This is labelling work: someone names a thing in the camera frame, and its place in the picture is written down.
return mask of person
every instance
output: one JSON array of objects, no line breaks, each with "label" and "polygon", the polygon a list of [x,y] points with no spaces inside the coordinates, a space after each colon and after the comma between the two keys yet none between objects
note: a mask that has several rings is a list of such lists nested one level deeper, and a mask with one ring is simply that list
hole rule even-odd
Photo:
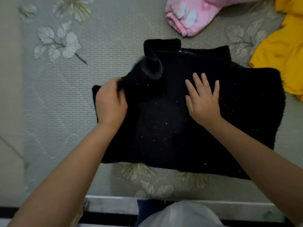
[{"label": "person", "polygon": [[[259,189],[293,224],[302,224],[303,170],[221,117],[219,81],[216,81],[212,93],[204,73],[202,81],[196,73],[193,78],[197,90],[189,80],[185,81],[189,92],[185,96],[186,104],[191,117],[224,145]],[[96,96],[99,123],[36,188],[10,221],[9,227],[70,225],[109,143],[125,118],[128,106],[124,91],[117,92],[119,80],[109,80],[99,90]],[[188,226],[220,224],[214,214],[205,207],[197,207],[197,203],[176,202],[171,206],[174,212],[165,212],[167,207],[148,217],[140,226],[162,226],[160,224],[165,220],[169,221],[170,226],[183,226],[181,217],[192,224]],[[205,217],[206,213],[212,218],[199,219],[199,210],[203,212],[200,217]]]}]

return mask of forearm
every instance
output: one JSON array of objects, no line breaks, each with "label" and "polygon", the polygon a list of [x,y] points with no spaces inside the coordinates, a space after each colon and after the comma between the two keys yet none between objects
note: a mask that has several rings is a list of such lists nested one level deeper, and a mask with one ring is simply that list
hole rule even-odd
[{"label": "forearm", "polygon": [[207,128],[260,190],[295,224],[303,221],[303,170],[224,119]]},{"label": "forearm", "polygon": [[115,133],[96,126],[37,187],[9,226],[69,226]]}]

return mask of black garment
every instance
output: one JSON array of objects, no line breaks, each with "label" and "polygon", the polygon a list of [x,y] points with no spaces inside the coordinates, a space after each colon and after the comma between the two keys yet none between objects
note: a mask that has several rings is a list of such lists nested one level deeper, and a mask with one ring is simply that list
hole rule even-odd
[{"label": "black garment", "polygon": [[[220,81],[220,112],[224,119],[269,148],[285,107],[280,73],[271,68],[244,68],[230,61],[228,47],[161,49],[169,40],[148,40],[163,66],[160,80],[124,84],[126,118],[102,162],[144,163],[182,172],[211,173],[249,179],[232,155],[188,113],[185,80],[206,73],[210,87]],[[93,97],[100,86],[93,87]]]}]

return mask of clothing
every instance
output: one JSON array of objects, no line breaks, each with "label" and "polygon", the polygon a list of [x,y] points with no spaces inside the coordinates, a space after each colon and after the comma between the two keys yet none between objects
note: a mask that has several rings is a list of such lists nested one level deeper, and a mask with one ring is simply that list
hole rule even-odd
[{"label": "clothing", "polygon": [[284,90],[303,102],[303,0],[276,0],[275,8],[287,13],[282,29],[257,47],[249,65],[278,69]]},{"label": "clothing", "polygon": [[205,1],[211,3],[214,6],[222,8],[225,6],[234,5],[238,3],[254,2],[259,0],[205,0]]},{"label": "clothing", "polygon": [[204,0],[168,0],[166,19],[183,37],[191,37],[205,28],[221,8]]},{"label": "clothing", "polygon": [[[163,77],[137,81],[134,78],[138,74],[134,72],[140,72],[138,65],[128,74],[134,76],[127,78],[123,86],[128,111],[102,162],[144,163],[182,172],[249,179],[224,146],[189,116],[185,80],[194,84],[194,72],[206,73],[212,90],[219,80],[222,117],[273,149],[285,107],[279,72],[244,68],[231,62],[228,46],[182,49],[180,40],[172,41],[171,46],[171,40],[145,42],[145,52],[150,48],[161,61]],[[99,88],[93,87],[94,98]]]},{"label": "clothing", "polygon": [[223,224],[216,214],[205,205],[195,201],[175,202],[162,210],[163,201],[145,200],[139,206],[139,215],[143,209],[154,213],[154,209],[160,209],[159,212],[150,214],[149,217],[140,220],[139,227],[222,227]]}]

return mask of yellow cloth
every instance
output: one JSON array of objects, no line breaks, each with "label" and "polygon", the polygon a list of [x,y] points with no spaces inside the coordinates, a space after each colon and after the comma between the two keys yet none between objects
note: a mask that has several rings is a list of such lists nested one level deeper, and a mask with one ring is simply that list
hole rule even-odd
[{"label": "yellow cloth", "polygon": [[303,0],[275,0],[275,8],[287,13],[282,29],[257,47],[249,65],[278,69],[284,90],[303,102]]}]

